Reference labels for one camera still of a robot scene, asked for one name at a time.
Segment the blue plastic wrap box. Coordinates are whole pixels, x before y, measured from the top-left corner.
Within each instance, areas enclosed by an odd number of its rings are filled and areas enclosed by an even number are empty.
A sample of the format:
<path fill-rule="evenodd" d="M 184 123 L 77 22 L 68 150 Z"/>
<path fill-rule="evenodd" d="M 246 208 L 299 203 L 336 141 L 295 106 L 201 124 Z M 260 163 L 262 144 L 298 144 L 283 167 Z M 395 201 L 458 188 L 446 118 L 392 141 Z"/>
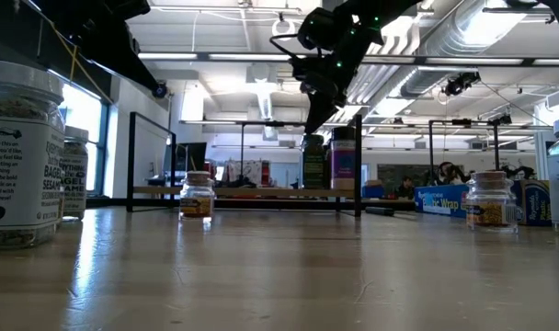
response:
<path fill-rule="evenodd" d="M 455 218 L 466 217 L 466 184 L 429 186 L 415 188 L 416 211 Z M 551 199 L 549 182 L 521 179 L 513 182 L 511 192 L 522 209 L 520 225 L 551 226 Z"/>

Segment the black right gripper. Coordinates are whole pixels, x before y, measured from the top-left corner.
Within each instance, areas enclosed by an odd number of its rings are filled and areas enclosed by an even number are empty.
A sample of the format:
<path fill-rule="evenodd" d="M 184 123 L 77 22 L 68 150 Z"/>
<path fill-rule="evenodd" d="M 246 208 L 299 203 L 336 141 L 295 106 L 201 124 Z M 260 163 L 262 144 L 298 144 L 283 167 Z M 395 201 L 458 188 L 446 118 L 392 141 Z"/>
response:
<path fill-rule="evenodd" d="M 291 57 L 292 76 L 301 83 L 300 90 L 310 101 L 304 132 L 314 133 L 347 103 L 353 67 L 334 54 Z"/>

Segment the black aluminium table frame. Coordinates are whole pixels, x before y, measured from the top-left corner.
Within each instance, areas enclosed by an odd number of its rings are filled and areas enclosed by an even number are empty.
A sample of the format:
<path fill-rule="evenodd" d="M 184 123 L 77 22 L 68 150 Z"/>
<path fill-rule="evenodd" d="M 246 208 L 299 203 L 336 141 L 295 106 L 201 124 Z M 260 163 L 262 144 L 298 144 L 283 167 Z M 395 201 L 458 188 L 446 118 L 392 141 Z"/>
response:
<path fill-rule="evenodd" d="M 126 199 L 100 199 L 91 198 L 86 201 L 88 209 L 103 207 L 126 207 Z M 179 206 L 178 200 L 133 199 L 133 208 L 174 208 Z M 353 211 L 354 202 L 328 201 L 328 200 L 243 200 L 243 199 L 216 199 L 215 209 L 245 209 L 245 210 L 303 210 L 303 211 Z M 390 208 L 395 211 L 414 211 L 416 204 L 408 200 L 363 200 L 361 208 L 367 207 Z"/>

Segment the purple label black-lid spice jar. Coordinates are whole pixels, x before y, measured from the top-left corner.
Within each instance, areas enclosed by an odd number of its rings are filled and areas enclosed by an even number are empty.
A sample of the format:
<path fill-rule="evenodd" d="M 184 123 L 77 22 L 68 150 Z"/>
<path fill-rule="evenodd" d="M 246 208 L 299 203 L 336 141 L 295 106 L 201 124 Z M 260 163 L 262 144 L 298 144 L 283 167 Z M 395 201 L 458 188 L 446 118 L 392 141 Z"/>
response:
<path fill-rule="evenodd" d="M 337 127 L 332 130 L 330 141 L 331 188 L 350 190 L 355 188 L 355 129 Z"/>

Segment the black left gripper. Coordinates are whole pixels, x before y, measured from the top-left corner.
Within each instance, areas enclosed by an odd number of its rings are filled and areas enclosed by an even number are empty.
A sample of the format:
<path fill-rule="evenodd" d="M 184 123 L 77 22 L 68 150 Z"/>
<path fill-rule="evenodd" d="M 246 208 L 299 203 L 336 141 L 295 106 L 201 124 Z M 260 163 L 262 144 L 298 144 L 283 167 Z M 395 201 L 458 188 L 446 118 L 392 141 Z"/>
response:
<path fill-rule="evenodd" d="M 154 97 L 165 97 L 166 85 L 152 76 L 131 48 L 134 41 L 127 20 L 148 12 L 147 0 L 44 0 L 44 16 L 65 38 L 77 46 L 97 44 L 92 62 L 147 88 Z"/>

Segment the small cork-top glass jar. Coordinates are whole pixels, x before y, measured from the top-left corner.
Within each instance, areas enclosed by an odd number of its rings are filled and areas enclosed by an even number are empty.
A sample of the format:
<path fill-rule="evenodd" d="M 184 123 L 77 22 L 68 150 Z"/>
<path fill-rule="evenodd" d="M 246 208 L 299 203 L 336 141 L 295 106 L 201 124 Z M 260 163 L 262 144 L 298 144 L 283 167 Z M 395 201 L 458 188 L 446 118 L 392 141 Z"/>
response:
<path fill-rule="evenodd" d="M 181 220 L 211 222 L 216 194 L 209 172 L 188 171 L 179 197 Z"/>
<path fill-rule="evenodd" d="M 505 172 L 485 171 L 471 175 L 465 198 L 466 223 L 472 230 L 515 234 L 520 211 L 511 191 L 513 181 Z"/>

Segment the silver ventilation duct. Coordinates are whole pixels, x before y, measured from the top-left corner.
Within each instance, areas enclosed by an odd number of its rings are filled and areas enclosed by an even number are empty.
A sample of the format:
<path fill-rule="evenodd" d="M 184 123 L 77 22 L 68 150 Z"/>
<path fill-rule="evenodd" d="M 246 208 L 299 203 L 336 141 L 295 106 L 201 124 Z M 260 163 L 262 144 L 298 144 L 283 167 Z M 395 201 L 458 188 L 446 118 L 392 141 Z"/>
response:
<path fill-rule="evenodd" d="M 420 35 L 419 19 L 415 18 L 404 33 L 388 32 L 386 44 L 372 46 L 370 53 L 441 57 L 480 55 L 522 20 L 521 15 L 511 21 L 484 11 L 487 6 L 505 5 L 502 0 L 461 0 L 428 36 Z M 348 102 L 367 104 L 371 112 L 391 118 L 449 75 L 441 69 L 423 71 L 410 66 L 363 67 L 360 77 L 349 89 Z"/>

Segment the person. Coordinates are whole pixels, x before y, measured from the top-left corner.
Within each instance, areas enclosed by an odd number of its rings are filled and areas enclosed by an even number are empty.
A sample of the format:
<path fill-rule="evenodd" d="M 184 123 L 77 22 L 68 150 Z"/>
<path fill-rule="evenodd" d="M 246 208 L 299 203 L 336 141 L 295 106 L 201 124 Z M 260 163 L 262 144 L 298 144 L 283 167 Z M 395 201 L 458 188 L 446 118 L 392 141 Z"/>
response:
<path fill-rule="evenodd" d="M 534 179 L 536 177 L 535 170 L 531 167 L 521 165 L 516 168 L 511 168 L 508 165 L 503 165 L 501 170 L 506 173 L 507 178 L 511 180 Z"/>
<path fill-rule="evenodd" d="M 432 183 L 435 186 L 461 185 L 469 180 L 462 170 L 452 162 L 442 162 L 435 170 Z"/>
<path fill-rule="evenodd" d="M 414 198 L 415 187 L 411 177 L 403 177 L 402 183 L 395 191 L 395 195 L 398 199 L 412 200 Z"/>

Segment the green-lid oregano spice jar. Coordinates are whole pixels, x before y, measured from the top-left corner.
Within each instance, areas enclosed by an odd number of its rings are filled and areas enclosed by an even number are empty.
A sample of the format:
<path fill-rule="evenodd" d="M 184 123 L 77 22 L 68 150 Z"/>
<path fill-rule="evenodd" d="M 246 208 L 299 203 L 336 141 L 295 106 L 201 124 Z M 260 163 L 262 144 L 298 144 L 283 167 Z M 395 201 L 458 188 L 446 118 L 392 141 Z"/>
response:
<path fill-rule="evenodd" d="M 302 137 L 302 187 L 322 189 L 325 186 L 325 149 L 324 137 L 306 134 Z"/>

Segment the long ceiling light strip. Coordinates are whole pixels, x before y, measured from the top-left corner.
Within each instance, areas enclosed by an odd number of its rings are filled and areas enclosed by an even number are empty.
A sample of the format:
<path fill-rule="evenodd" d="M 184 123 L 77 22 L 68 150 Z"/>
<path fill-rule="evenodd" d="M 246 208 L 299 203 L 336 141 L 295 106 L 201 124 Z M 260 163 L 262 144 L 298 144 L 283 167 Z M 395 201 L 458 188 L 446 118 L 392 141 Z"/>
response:
<path fill-rule="evenodd" d="M 280 53 L 209 53 L 209 52 L 141 52 L 138 57 L 154 62 L 287 62 L 290 56 Z"/>
<path fill-rule="evenodd" d="M 425 63 L 468 66 L 559 66 L 559 58 L 427 58 Z"/>

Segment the black monitor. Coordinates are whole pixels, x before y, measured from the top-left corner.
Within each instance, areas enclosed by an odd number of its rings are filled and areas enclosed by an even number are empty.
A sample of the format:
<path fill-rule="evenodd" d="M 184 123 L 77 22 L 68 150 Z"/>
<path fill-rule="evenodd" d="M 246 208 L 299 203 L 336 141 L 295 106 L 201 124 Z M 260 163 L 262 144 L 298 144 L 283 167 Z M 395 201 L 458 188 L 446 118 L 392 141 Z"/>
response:
<path fill-rule="evenodd" d="M 178 143 L 176 171 L 201 171 L 204 168 L 206 143 Z"/>

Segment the black pipe stand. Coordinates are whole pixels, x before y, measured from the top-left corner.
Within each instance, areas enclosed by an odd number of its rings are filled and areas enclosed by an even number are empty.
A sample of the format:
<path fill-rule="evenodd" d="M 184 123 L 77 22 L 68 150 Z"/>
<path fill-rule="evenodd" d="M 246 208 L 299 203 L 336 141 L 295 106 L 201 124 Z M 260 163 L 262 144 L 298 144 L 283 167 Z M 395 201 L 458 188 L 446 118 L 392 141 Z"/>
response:
<path fill-rule="evenodd" d="M 206 142 L 206 159 L 219 180 L 248 180 L 260 187 L 298 187 L 302 179 L 303 125 L 280 120 L 188 120 Z"/>
<path fill-rule="evenodd" d="M 459 129 L 466 130 L 477 130 L 479 127 L 486 130 L 491 130 L 493 132 L 493 147 L 494 147 L 494 164 L 495 170 L 500 170 L 499 163 L 499 128 L 506 127 L 511 130 L 520 131 L 552 131 L 552 126 L 541 126 L 541 125 L 516 125 L 516 124 L 502 124 L 500 120 L 471 120 L 471 119 L 455 119 L 455 120 L 430 120 L 428 122 L 428 147 L 429 147 L 429 165 L 431 177 L 436 175 L 435 165 L 434 165 L 434 145 L 433 145 L 433 129 L 435 124 L 441 124 L 444 129 L 449 125 L 452 127 L 458 127 Z"/>

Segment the wooden shelf with black frame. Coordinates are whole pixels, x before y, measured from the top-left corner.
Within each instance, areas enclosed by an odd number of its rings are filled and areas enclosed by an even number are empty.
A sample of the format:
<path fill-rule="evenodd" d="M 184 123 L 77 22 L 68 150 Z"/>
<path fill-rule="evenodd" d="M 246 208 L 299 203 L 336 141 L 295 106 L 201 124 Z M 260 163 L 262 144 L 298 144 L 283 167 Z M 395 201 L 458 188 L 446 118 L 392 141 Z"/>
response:
<path fill-rule="evenodd" d="M 130 114 L 129 121 L 129 138 L 128 138 L 128 174 L 127 174 L 127 193 L 124 206 L 126 212 L 133 212 L 134 207 L 168 207 L 173 206 L 175 196 L 181 192 L 182 187 L 175 187 L 175 175 L 171 177 L 170 187 L 135 187 L 134 186 L 134 159 L 135 159 L 135 134 L 136 122 L 141 118 L 150 124 L 154 125 L 157 129 L 165 131 L 171 135 L 172 146 L 170 150 L 172 155 L 176 155 L 176 135 L 169 131 L 167 128 L 158 125 L 156 122 L 146 118 L 138 112 Z M 261 197 L 317 197 L 317 198 L 336 198 L 335 206 L 333 209 L 341 212 L 345 207 L 345 203 L 340 202 L 340 198 L 352 198 L 352 216 L 359 218 L 362 213 L 362 199 L 361 199 L 361 117 L 355 117 L 355 152 L 354 156 L 350 157 L 350 163 L 354 164 L 354 189 L 287 189 L 287 188 L 217 188 L 215 192 L 222 196 L 261 196 Z M 142 194 L 166 194 L 170 196 L 169 201 L 149 200 L 149 199 L 135 199 L 135 193 Z"/>

